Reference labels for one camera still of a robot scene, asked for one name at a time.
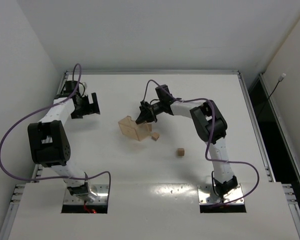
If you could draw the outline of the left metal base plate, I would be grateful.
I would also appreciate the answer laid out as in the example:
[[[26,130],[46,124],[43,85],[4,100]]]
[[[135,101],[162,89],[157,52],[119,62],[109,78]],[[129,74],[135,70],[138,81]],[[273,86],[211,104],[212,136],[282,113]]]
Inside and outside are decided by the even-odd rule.
[[[88,186],[68,187],[65,191],[63,204],[65,205],[105,205],[109,194],[108,184],[89,184]]]

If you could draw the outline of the clear amber plastic bin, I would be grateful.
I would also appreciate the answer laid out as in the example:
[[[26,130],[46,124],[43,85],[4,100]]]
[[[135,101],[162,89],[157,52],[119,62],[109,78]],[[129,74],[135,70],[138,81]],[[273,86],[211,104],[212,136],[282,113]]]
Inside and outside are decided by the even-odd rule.
[[[123,135],[139,142],[151,135],[151,131],[146,122],[136,124],[130,116],[126,116],[118,121],[118,125]]]

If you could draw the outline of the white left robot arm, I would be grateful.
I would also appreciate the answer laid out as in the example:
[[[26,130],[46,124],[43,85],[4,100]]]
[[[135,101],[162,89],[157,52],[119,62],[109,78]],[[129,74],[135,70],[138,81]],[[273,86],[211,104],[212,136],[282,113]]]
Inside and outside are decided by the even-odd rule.
[[[33,162],[52,169],[63,177],[69,193],[85,202],[96,200],[97,192],[87,180],[87,174],[70,159],[71,147],[64,126],[68,119],[99,114],[96,93],[89,102],[86,83],[66,81],[53,107],[37,123],[28,126]]]

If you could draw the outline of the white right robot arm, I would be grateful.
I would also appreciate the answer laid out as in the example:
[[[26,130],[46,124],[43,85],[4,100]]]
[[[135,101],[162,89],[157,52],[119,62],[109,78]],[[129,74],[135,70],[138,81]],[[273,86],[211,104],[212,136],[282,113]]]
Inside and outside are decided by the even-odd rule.
[[[206,143],[206,156],[213,165],[214,192],[222,198],[238,185],[237,178],[231,168],[226,150],[227,123],[212,100],[199,102],[198,100],[183,100],[175,98],[167,85],[160,85],[156,89],[158,101],[140,102],[140,114],[136,124],[157,122],[157,116],[167,113],[174,116],[190,118],[193,121],[199,138]]]

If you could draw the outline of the aluminium table frame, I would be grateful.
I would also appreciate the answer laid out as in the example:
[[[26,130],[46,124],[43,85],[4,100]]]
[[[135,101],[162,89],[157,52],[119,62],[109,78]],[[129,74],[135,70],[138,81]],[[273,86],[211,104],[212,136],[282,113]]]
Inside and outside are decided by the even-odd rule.
[[[62,213],[61,180],[28,183],[9,239],[13,240],[297,240],[300,222],[293,218],[286,194],[270,182],[268,162],[251,102],[237,71],[84,72],[96,92],[98,116],[70,120],[65,128],[72,160],[90,175],[111,174],[107,214]],[[174,96],[215,101],[228,123],[226,147],[243,191],[245,213],[202,213],[198,185],[209,181],[212,164],[190,119],[161,114],[154,129],[158,141],[124,137],[118,121],[139,114],[142,98],[155,98],[155,84]],[[184,148],[185,156],[177,149]]]

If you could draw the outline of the wood cube block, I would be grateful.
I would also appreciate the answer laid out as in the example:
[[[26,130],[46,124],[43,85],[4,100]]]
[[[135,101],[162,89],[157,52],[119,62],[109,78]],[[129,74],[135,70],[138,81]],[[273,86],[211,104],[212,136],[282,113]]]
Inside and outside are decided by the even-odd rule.
[[[156,133],[154,132],[152,135],[151,135],[151,138],[154,140],[154,141],[157,141],[160,137],[160,134],[159,133]]]
[[[177,149],[177,155],[180,157],[185,156],[185,149],[184,148],[178,148]]]

